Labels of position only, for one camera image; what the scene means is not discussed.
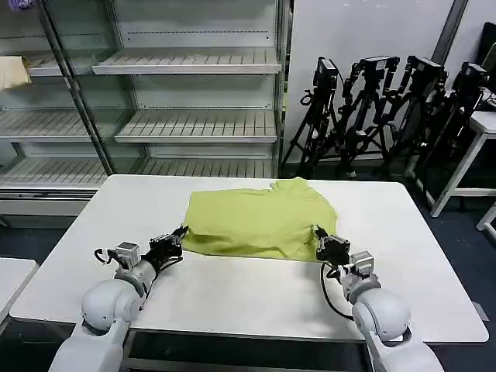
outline white table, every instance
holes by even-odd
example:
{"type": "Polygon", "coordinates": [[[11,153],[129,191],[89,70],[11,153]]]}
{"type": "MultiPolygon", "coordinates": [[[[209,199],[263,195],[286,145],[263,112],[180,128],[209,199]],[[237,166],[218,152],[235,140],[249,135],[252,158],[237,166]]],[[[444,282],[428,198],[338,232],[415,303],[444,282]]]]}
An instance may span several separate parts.
{"type": "Polygon", "coordinates": [[[431,216],[437,217],[452,196],[496,196],[496,189],[458,188],[465,173],[487,140],[496,140],[496,112],[476,111],[470,118],[470,128],[476,133],[469,149],[458,164],[441,195],[432,203],[431,216]]]}
{"type": "Polygon", "coordinates": [[[0,325],[37,267],[33,260],[0,257],[0,325]]]}
{"type": "MultiPolygon", "coordinates": [[[[114,274],[93,256],[99,247],[172,232],[192,191],[268,188],[272,180],[111,176],[12,306],[16,319],[78,322],[81,298],[114,274]]],[[[428,343],[485,342],[487,330],[436,239],[401,184],[309,181],[339,214],[352,252],[369,250],[383,287],[401,294],[428,343]]],[[[159,277],[134,329],[281,339],[354,341],[354,323],[334,314],[318,263],[184,253],[159,277]]],[[[329,295],[350,312],[337,283],[329,295]]]]}

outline glass display case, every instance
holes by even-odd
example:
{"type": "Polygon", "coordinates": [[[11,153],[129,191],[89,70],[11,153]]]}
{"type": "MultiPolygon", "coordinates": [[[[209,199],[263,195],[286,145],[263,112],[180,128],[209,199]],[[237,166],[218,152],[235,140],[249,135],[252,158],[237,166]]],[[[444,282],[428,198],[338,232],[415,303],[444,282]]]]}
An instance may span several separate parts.
{"type": "Polygon", "coordinates": [[[285,0],[0,2],[0,56],[23,57],[32,81],[0,91],[0,216],[31,215],[21,199],[86,202],[111,174],[276,177],[288,13],[285,0]]]}
{"type": "MultiPolygon", "coordinates": [[[[57,12],[77,14],[89,7],[54,1],[57,12]]],[[[105,30],[71,23],[61,36],[71,47],[74,70],[88,91],[102,136],[112,128],[125,102],[107,81],[91,79],[88,46],[103,49],[105,30]]],[[[109,174],[100,161],[77,102],[50,49],[39,12],[13,12],[0,2],[0,55],[22,56],[31,84],[0,91],[0,192],[4,198],[92,195],[109,174]]]]}
{"type": "Polygon", "coordinates": [[[116,173],[277,175],[286,2],[64,2],[77,12],[42,3],[116,173]],[[86,44],[87,69],[71,30],[89,24],[108,38],[86,44]],[[96,99],[94,83],[108,95],[96,99]],[[100,119],[108,105],[115,115],[100,119]]]}

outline white side table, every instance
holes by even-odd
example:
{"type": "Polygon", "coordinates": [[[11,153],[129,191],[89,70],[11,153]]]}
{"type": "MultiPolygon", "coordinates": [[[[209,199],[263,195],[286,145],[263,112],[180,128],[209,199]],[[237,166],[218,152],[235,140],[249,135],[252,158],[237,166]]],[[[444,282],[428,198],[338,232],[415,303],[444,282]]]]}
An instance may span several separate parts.
{"type": "Polygon", "coordinates": [[[476,133],[474,141],[458,164],[443,192],[434,201],[431,210],[432,217],[437,217],[441,213],[452,196],[496,196],[496,189],[493,188],[458,188],[458,184],[462,181],[484,143],[489,139],[496,139],[496,112],[476,111],[470,118],[470,128],[476,133]]]}
{"type": "Polygon", "coordinates": [[[493,204],[491,209],[487,211],[482,220],[477,224],[477,230],[483,231],[487,230],[488,233],[491,234],[494,240],[496,240],[496,229],[491,226],[491,223],[496,219],[496,203],[493,204]]]}
{"type": "Polygon", "coordinates": [[[0,257],[0,334],[8,324],[5,319],[12,304],[37,269],[38,265],[33,260],[0,257]]]}

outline white wall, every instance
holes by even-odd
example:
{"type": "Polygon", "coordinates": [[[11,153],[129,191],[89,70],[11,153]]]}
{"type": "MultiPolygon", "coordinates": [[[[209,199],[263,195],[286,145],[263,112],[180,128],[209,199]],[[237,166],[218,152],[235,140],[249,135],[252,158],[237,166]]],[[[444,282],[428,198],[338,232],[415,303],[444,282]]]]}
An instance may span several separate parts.
{"type": "MultiPolygon", "coordinates": [[[[453,0],[296,0],[288,86],[284,152],[306,113],[299,104],[312,88],[319,56],[330,57],[343,77],[360,58],[401,58],[398,86],[409,55],[432,56],[453,0]]],[[[360,90],[356,84],[355,94],[360,90]]],[[[336,107],[342,104],[341,87],[336,107]]],[[[292,160],[301,156],[298,150],[292,160]]]]}
{"type": "Polygon", "coordinates": [[[449,72],[449,87],[462,63],[474,62],[477,58],[480,37],[486,22],[496,23],[496,1],[470,0],[445,64],[449,72]]]}

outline black cable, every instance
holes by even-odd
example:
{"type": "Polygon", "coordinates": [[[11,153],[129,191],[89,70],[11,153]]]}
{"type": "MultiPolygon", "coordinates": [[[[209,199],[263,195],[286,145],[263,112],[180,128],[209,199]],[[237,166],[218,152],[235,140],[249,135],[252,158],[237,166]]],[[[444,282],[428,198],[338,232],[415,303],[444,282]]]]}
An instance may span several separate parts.
{"type": "Polygon", "coordinates": [[[171,260],[165,261],[165,264],[160,268],[160,272],[164,271],[168,267],[171,267],[172,265],[178,264],[183,260],[183,257],[178,257],[178,258],[173,258],[171,260]]]}
{"type": "Polygon", "coordinates": [[[341,75],[341,73],[339,72],[339,68],[338,68],[338,65],[334,63],[333,60],[331,60],[330,58],[328,58],[328,60],[331,61],[331,64],[334,65],[334,67],[336,68],[336,71],[338,71],[338,75],[339,75],[339,79],[341,79],[341,84],[343,85],[344,87],[344,79],[343,79],[343,76],[341,75]]]}
{"type": "Polygon", "coordinates": [[[320,268],[320,284],[322,285],[322,292],[324,293],[324,298],[326,299],[325,301],[327,302],[327,305],[336,313],[341,315],[343,318],[348,319],[353,321],[353,316],[351,315],[346,315],[343,314],[340,310],[338,310],[331,302],[329,299],[329,296],[327,295],[327,290],[326,290],[326,282],[324,281],[324,269],[326,268],[326,264],[323,263],[321,268],[320,268]]]}
{"type": "Polygon", "coordinates": [[[96,250],[96,251],[94,252],[94,255],[95,255],[95,257],[96,257],[96,259],[97,259],[98,261],[100,261],[102,264],[105,264],[105,265],[110,264],[110,261],[112,261],[112,258],[111,258],[111,257],[109,257],[109,258],[108,258],[108,261],[105,261],[103,258],[101,258],[101,257],[100,257],[100,255],[102,255],[102,254],[103,254],[103,249],[102,249],[102,248],[100,248],[100,249],[98,249],[98,250],[96,250]]]}

